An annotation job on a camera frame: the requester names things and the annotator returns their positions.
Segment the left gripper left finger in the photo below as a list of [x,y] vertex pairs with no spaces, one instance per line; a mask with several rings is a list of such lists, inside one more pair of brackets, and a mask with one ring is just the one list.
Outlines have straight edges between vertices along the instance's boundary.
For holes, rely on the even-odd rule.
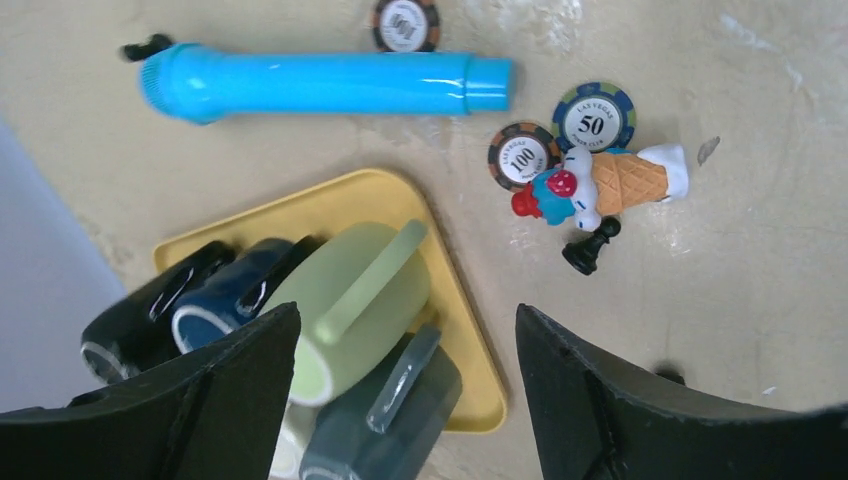
[[281,304],[224,338],[67,406],[1,417],[5,479],[265,479],[301,330]]

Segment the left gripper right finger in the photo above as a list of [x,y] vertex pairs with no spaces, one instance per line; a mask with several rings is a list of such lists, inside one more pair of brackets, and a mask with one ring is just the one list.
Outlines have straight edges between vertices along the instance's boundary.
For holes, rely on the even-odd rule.
[[843,479],[847,408],[796,413],[706,394],[642,369],[537,308],[517,356],[547,479]]

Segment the grey mug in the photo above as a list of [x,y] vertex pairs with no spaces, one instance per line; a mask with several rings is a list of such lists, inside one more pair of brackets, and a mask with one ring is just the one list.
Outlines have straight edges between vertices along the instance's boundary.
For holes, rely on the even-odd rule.
[[462,393],[461,374],[424,325],[405,334],[365,378],[324,406],[302,479],[418,477]]

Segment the light green mug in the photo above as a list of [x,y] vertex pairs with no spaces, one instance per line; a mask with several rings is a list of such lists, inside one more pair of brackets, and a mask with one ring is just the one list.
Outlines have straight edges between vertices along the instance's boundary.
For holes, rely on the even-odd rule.
[[264,309],[296,304],[301,332],[289,391],[323,406],[368,375],[395,347],[430,296],[419,220],[401,229],[363,222],[333,236],[296,267]]

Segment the cream mug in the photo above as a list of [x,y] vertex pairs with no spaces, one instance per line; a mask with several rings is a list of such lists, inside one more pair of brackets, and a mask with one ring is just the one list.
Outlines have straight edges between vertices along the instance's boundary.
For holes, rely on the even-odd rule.
[[289,403],[280,427],[269,474],[276,479],[298,479],[306,448],[315,429],[319,408]]

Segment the dark blue mug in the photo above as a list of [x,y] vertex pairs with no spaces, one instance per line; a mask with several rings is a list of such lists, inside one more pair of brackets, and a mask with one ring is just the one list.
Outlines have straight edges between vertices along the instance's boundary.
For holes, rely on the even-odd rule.
[[202,348],[256,318],[283,280],[323,244],[266,238],[177,300],[171,331],[180,353]]

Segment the black mug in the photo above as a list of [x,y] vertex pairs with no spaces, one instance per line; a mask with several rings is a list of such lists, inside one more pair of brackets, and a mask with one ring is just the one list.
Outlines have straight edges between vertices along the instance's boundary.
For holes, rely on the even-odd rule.
[[177,357],[171,333],[176,301],[235,258],[233,247],[209,242],[104,310],[81,334],[85,366],[111,385]]

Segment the black chess pawn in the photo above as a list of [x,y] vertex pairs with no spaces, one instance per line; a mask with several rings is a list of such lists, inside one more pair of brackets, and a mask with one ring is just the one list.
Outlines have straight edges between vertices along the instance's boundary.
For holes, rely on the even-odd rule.
[[580,241],[569,242],[562,256],[579,273],[589,276],[597,270],[598,255],[602,247],[621,231],[621,223],[614,216],[603,217],[592,234]]

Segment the ice cream cone toy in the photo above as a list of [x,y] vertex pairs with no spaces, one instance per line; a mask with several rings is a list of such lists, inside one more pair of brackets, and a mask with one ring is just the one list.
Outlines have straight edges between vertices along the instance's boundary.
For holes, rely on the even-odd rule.
[[638,152],[611,148],[592,153],[573,147],[563,161],[515,193],[511,207],[520,217],[540,218],[550,226],[572,219],[577,228],[592,232],[605,216],[682,199],[688,191],[688,166],[680,144]]

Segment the yellow tray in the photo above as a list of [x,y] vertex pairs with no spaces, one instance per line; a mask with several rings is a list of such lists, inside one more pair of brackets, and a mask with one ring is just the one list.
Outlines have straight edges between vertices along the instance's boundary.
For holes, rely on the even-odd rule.
[[473,298],[455,268],[439,223],[425,196],[403,176],[377,168],[347,173],[164,240],[154,248],[152,259],[156,271],[162,272],[213,240],[249,246],[266,237],[329,238],[361,222],[400,228],[412,219],[428,228],[419,249],[431,276],[428,305],[442,331],[441,346],[455,362],[463,381],[463,392],[446,429],[452,433],[492,433],[508,414],[505,388]]

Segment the poker chip 100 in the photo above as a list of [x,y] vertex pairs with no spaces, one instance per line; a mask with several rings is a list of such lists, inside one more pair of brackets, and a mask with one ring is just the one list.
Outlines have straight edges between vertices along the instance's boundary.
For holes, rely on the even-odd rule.
[[501,128],[492,138],[487,154],[491,176],[510,192],[522,190],[560,159],[561,151],[553,135],[533,122],[516,122]]

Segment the poker chip 50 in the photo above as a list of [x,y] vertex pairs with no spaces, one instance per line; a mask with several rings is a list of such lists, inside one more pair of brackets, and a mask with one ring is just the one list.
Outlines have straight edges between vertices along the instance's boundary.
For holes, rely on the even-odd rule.
[[630,96],[617,85],[600,81],[566,91],[554,108],[551,124],[561,151],[578,146],[593,153],[626,149],[636,126]]

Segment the blue toy microphone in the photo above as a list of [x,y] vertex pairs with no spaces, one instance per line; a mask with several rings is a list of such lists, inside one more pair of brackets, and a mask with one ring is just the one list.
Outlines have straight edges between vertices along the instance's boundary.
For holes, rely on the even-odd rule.
[[140,90],[198,125],[243,114],[461,116],[509,110],[515,68],[468,52],[235,54],[179,43],[143,61]]

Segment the black chess piece near microphone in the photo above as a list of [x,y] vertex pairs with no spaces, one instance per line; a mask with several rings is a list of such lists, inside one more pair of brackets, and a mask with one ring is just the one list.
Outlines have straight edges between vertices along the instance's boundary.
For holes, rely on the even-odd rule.
[[120,52],[128,62],[139,62],[170,48],[174,41],[166,34],[155,33],[146,42],[123,45]]

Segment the poker chip by microphone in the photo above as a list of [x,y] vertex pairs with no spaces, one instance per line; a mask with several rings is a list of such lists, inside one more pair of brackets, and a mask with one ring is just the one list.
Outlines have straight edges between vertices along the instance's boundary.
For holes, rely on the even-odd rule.
[[380,0],[372,8],[371,32],[382,52],[433,52],[440,35],[440,16],[431,0]]

